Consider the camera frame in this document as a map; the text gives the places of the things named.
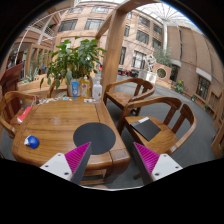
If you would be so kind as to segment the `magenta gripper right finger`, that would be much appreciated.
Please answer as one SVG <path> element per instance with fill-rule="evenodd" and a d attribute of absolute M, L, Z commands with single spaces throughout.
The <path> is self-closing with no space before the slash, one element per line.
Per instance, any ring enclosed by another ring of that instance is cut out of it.
<path fill-rule="evenodd" d="M 168 154 L 157 154 L 136 142 L 134 142 L 133 155 L 144 185 L 182 169 Z"/>

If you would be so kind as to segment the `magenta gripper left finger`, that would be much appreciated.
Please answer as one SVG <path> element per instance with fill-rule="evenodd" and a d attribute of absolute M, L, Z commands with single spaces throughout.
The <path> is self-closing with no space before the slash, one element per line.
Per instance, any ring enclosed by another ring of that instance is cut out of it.
<path fill-rule="evenodd" d="M 66 154 L 55 154 L 41 169 L 79 185 L 91 154 L 92 146 L 88 142 Z"/>

